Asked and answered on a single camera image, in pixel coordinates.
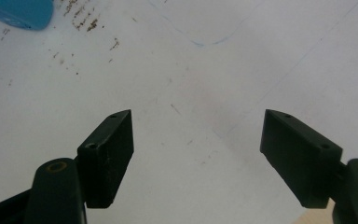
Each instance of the blue object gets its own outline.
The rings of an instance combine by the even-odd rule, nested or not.
[[[0,0],[0,21],[22,29],[44,29],[52,13],[52,0]]]

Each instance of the white table surface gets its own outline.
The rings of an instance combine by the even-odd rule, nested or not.
[[[358,0],[68,4],[42,32],[0,22],[0,202],[124,109],[135,153],[89,223],[292,222],[304,209],[259,152],[266,108],[358,158]]]

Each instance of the white surface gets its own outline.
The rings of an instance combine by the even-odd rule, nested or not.
[[[89,223],[295,220],[303,209],[259,153],[266,108],[358,157],[357,0],[54,5],[42,32],[0,23],[0,201],[128,108],[135,153]]]

